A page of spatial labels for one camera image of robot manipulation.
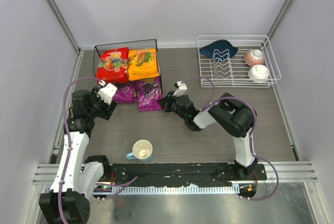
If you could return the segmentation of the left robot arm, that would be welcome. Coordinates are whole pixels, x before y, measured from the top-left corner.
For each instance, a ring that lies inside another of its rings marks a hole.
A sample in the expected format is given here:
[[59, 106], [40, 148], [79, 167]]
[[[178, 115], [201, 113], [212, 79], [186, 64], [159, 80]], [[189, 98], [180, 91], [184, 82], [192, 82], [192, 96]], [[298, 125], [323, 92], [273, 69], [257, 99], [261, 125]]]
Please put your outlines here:
[[111, 168], [105, 155], [83, 157], [95, 119], [109, 120], [115, 110], [116, 92], [112, 84], [73, 92], [58, 172], [49, 192], [39, 199], [47, 223], [88, 222], [93, 190], [100, 179], [111, 174]]

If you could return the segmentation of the blue and white mug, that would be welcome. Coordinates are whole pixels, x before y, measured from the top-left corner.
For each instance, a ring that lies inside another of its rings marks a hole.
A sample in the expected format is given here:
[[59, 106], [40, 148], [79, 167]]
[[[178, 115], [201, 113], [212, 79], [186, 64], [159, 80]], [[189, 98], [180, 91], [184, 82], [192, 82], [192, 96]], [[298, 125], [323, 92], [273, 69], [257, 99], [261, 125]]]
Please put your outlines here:
[[132, 152], [126, 155], [126, 159], [137, 159], [140, 162], [148, 162], [153, 156], [153, 146], [150, 141], [141, 139], [134, 143]]

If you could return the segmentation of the red candy bag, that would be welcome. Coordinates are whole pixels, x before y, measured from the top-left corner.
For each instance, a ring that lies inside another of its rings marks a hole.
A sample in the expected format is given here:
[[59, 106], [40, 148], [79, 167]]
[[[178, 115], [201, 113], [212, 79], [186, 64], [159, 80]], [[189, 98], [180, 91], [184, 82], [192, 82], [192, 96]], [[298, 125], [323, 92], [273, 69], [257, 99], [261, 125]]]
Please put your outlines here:
[[100, 56], [96, 78], [106, 83], [127, 83], [129, 81], [129, 48], [106, 50]]

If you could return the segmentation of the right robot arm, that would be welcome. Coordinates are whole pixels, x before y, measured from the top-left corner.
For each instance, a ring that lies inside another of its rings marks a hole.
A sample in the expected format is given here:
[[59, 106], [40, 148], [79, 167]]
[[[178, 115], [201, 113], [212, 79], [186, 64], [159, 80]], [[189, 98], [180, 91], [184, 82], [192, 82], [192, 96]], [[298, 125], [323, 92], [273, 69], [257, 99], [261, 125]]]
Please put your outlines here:
[[198, 110], [189, 96], [175, 96], [173, 92], [158, 100], [164, 112], [174, 112], [184, 120], [193, 132], [199, 132], [211, 124], [218, 123], [233, 137], [235, 146], [235, 173], [246, 179], [254, 174], [258, 158], [254, 151], [253, 131], [256, 126], [256, 111], [244, 101], [229, 93], [210, 106]]

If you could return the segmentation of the orange candy bag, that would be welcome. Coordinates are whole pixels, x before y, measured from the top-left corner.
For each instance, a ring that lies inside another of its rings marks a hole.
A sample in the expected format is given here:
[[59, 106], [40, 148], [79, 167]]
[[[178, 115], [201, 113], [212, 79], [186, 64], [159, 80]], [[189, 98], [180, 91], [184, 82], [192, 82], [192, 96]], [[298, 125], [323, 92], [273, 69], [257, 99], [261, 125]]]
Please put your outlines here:
[[130, 81], [160, 76], [156, 49], [135, 49], [128, 52]]

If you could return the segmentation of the purple candy bag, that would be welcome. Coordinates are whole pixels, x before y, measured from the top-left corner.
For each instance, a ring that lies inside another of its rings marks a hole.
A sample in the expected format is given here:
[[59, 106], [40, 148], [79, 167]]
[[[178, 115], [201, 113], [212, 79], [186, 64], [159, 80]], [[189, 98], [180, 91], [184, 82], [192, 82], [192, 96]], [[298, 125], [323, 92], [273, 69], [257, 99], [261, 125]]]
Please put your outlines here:
[[160, 111], [158, 100], [162, 99], [161, 79], [147, 78], [135, 81], [139, 112]]
[[117, 103], [130, 104], [135, 102], [135, 86], [133, 82], [127, 83], [114, 83], [117, 88], [117, 92], [113, 97], [113, 100]]

